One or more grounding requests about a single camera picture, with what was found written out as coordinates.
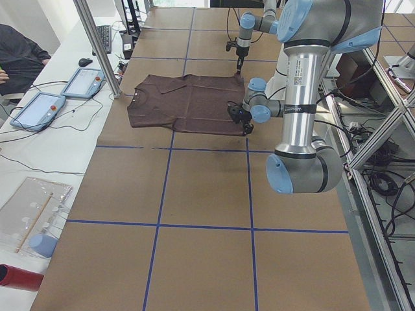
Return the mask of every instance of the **white table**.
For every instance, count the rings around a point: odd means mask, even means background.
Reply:
[[[115,18],[100,17],[96,18],[95,22],[97,25],[112,25],[115,20]],[[120,25],[120,23],[116,23],[113,27],[117,28]],[[119,61],[117,56],[122,55],[122,40],[117,31],[112,30],[112,35],[112,53],[108,57],[112,67],[115,69]],[[53,55],[34,84],[59,80],[68,81],[76,68],[78,68],[78,60],[80,58],[91,58],[93,60],[93,63],[88,65],[87,68],[100,68],[97,58],[91,54],[91,45],[82,24],[79,22]],[[40,86],[39,88],[44,92],[60,94],[63,87],[64,84],[54,84]],[[37,89],[28,91],[19,103],[19,106],[24,106],[37,92]],[[98,102],[90,100],[74,112],[57,118],[51,124],[54,127],[71,125],[83,129],[88,125],[92,115],[101,108],[98,114],[94,116],[88,129],[84,132],[78,132],[72,128],[48,128],[26,139],[0,143],[0,154],[21,161],[30,167],[46,171],[85,172],[95,149],[97,137],[104,126],[112,105],[112,92],[107,84],[95,95],[95,99],[102,104],[102,107]],[[67,100],[65,107],[62,108],[59,115],[74,110],[83,102],[84,100]],[[0,142],[30,134],[23,130],[5,133],[16,129],[9,125],[9,121],[6,121],[0,129]],[[65,203],[68,207],[72,206],[83,178],[82,175],[35,172],[18,163],[0,157],[0,207],[15,193],[26,177],[41,178],[72,186],[72,193]],[[49,261],[47,259],[36,259],[10,253],[2,250],[0,246],[0,264],[9,264],[18,268],[43,273],[47,269]],[[28,311],[35,296],[36,292],[0,287],[1,309]]]

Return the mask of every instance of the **computer mouse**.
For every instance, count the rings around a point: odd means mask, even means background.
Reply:
[[[90,58],[81,58],[78,62],[79,67],[85,67],[89,65],[92,62],[92,59]]]

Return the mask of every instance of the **brown cloth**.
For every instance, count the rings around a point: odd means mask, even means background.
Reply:
[[[136,86],[127,108],[133,128],[163,126],[177,132],[243,136],[228,115],[228,104],[242,102],[244,83],[231,77],[148,75]]]

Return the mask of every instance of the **red cup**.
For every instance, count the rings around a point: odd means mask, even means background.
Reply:
[[[42,274],[0,264],[0,286],[36,292],[42,280]]]

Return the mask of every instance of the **person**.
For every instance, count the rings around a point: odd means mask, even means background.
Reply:
[[[50,59],[36,42],[0,24],[0,95],[25,93]]]

